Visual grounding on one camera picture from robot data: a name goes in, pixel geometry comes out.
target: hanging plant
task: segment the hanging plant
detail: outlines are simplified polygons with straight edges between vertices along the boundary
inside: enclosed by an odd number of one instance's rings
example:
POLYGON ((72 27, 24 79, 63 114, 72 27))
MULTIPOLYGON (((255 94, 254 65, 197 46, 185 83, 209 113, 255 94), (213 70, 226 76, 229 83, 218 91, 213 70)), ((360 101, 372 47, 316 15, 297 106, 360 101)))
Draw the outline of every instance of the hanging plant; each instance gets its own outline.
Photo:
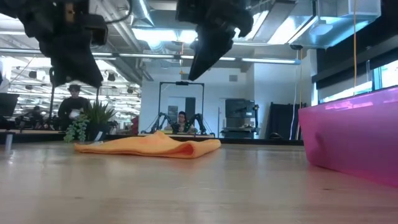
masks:
POLYGON ((77 120, 73 121, 72 124, 69 125, 67 128, 67 134, 63 137, 63 140, 65 142, 72 142, 77 134, 80 142, 86 141, 86 129, 89 122, 87 115, 81 114, 77 120))

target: wall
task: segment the wall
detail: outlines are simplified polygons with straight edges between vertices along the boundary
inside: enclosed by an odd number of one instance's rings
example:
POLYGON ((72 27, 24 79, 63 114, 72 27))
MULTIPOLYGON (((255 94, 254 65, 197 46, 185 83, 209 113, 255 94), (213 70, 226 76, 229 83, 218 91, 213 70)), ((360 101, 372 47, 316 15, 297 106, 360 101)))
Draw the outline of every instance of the wall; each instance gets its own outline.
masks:
MULTIPOLYGON (((217 133, 218 108, 220 108, 220 130, 223 127, 224 100, 226 98, 245 98, 255 100, 259 108, 259 126, 261 133, 258 138, 265 137, 265 130, 271 102, 293 104, 296 89, 296 103, 301 101, 311 105, 314 98, 314 85, 311 76, 316 74, 316 51, 309 50, 302 60, 302 65, 253 64, 247 73, 240 73, 235 68, 213 68, 196 82, 205 84, 204 117, 210 129, 217 133), (238 82, 229 82, 229 75, 238 75, 238 82)), ((154 82, 144 82, 142 86, 142 104, 140 131, 150 128, 157 116, 159 103, 159 82, 180 81, 179 68, 152 68, 149 73, 154 82)), ((201 109, 201 91, 191 86, 170 85, 162 89, 161 108, 167 112, 168 97, 195 97, 197 110, 201 109)))
POLYGON ((259 127, 261 128, 259 138, 265 137, 271 102, 293 104, 295 101, 299 104, 301 100, 302 103, 311 105, 313 95, 316 93, 311 83, 311 76, 317 71, 316 59, 316 51, 309 50, 301 65, 260 63, 253 65, 254 100, 259 105, 259 127))
MULTIPOLYGON (((178 74, 180 68, 148 68, 148 72, 155 80, 154 82, 143 82, 141 98, 141 115, 139 130, 150 128, 158 112, 159 104, 159 83, 181 81, 178 74)), ((203 115, 212 132, 217 133, 218 129, 218 108, 223 107, 222 101, 225 98, 246 97, 246 76, 237 68, 212 68, 202 75, 195 83, 205 84, 203 115), (237 82, 229 82, 229 75, 238 75, 237 82)), ((176 86, 162 85, 160 107, 161 112, 167 108, 168 98, 195 97, 197 113, 201 113, 201 87, 198 85, 176 86)))

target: potted plant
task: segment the potted plant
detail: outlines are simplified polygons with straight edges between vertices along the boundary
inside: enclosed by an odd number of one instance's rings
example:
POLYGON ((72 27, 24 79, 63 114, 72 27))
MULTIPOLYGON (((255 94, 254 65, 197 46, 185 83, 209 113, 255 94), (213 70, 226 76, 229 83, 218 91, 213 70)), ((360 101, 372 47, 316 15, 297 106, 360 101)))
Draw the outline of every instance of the potted plant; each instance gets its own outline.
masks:
POLYGON ((109 132, 108 120, 116 114, 114 109, 108 109, 108 104, 103 105, 101 102, 94 102, 93 107, 84 111, 84 114, 90 121, 87 131, 88 140, 103 140, 106 133, 109 132))
POLYGON ((72 142, 75 140, 76 134, 80 142, 86 141, 86 130, 89 120, 87 115, 80 115, 71 125, 67 128, 66 135, 63 137, 65 142, 72 142))

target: window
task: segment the window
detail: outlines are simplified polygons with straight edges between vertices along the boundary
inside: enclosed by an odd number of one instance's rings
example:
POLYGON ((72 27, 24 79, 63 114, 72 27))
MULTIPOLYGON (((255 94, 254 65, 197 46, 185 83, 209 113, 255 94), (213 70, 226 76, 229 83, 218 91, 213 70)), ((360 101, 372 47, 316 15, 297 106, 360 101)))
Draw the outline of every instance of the window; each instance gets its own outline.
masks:
POLYGON ((370 91, 372 91, 372 81, 363 83, 363 84, 355 87, 355 93, 354 93, 354 88, 349 88, 340 93, 337 93, 332 96, 328 96, 328 97, 320 100, 320 103, 326 103, 326 102, 330 102, 333 100, 338 100, 338 99, 342 99, 342 98, 346 98, 349 96, 358 95, 358 94, 362 94, 362 93, 369 93, 370 91))
POLYGON ((381 87, 387 88, 398 85, 398 60, 381 68, 381 87))

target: green plant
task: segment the green plant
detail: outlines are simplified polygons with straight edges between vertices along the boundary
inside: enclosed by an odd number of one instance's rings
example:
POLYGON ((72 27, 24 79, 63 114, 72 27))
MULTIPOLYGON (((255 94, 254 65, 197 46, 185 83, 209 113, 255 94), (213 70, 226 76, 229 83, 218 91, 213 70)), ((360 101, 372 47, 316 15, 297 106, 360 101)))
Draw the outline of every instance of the green plant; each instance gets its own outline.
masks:
POLYGON ((72 122, 71 125, 67 128, 67 134, 63 137, 65 142, 72 142, 75 139, 76 133, 78 134, 78 138, 80 142, 84 142, 86 140, 86 129, 89 120, 87 119, 87 115, 81 114, 79 118, 72 122))
POLYGON ((94 102, 92 108, 88 108, 84 112, 90 123, 93 124, 106 124, 116 113, 114 109, 108 109, 108 104, 103 105, 102 102, 94 102))

